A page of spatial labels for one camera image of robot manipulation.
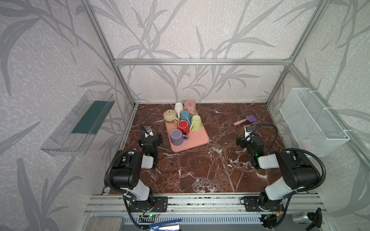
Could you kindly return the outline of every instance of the pink tray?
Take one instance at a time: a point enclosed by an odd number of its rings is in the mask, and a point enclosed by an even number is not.
[[[189,139],[184,140],[182,145],[180,146],[175,146],[171,142],[171,132],[175,129],[177,129],[177,123],[166,123],[166,128],[168,132],[168,138],[169,138],[169,143],[171,144],[172,151],[174,152],[181,152],[190,148],[194,148],[200,145],[204,145],[209,142],[209,137],[206,132],[206,129],[204,126],[202,126],[202,129],[196,132],[190,132],[188,134]]]

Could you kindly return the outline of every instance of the mug handle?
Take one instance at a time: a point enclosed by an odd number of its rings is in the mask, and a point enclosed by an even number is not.
[[[192,121],[189,129],[190,129],[191,132],[194,131],[194,121]]]

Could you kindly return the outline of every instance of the mug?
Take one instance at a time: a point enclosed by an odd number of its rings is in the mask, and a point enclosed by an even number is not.
[[[181,120],[180,122],[178,122],[177,129],[179,129],[185,135],[190,133],[190,126],[186,120]]]
[[[189,124],[191,124],[191,120],[190,120],[190,114],[188,111],[183,111],[181,113],[181,120],[186,120]]]
[[[186,101],[184,110],[188,111],[191,116],[195,115],[195,102],[193,100]]]
[[[171,132],[171,142],[175,146],[180,146],[184,140],[189,139],[187,135],[184,135],[179,129],[175,129]]]
[[[184,106],[182,105],[182,103],[178,102],[175,104],[174,110],[177,113],[177,118],[180,118],[180,113],[182,112],[183,109]]]
[[[175,110],[166,110],[163,112],[163,118],[166,122],[172,123],[172,122],[179,122],[180,119],[177,118]]]
[[[202,128],[202,120],[201,117],[198,115],[194,115],[191,119],[190,131],[196,132]]]

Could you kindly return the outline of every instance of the vent grille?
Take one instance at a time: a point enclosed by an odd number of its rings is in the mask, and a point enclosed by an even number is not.
[[[128,215],[123,215],[124,224],[133,224]],[[258,214],[203,214],[203,215],[160,215],[158,218],[143,218],[145,222],[140,220],[139,215],[135,215],[134,219],[138,224],[161,223],[166,221],[179,220],[178,224],[262,224],[260,221],[261,215]]]

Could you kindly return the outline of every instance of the blue object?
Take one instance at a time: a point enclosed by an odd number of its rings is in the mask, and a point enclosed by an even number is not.
[[[191,120],[190,120],[190,114],[189,114],[188,111],[183,111],[181,113],[181,116],[180,117],[181,117],[180,120],[186,120],[189,123],[189,126],[190,126]]]
[[[181,221],[182,221],[182,219],[173,220],[173,221],[166,221],[166,222],[160,222],[160,223],[154,223],[154,224],[150,224],[149,227],[156,227],[156,226],[161,226],[161,225],[168,225],[168,224],[177,223],[177,222],[181,222]]]

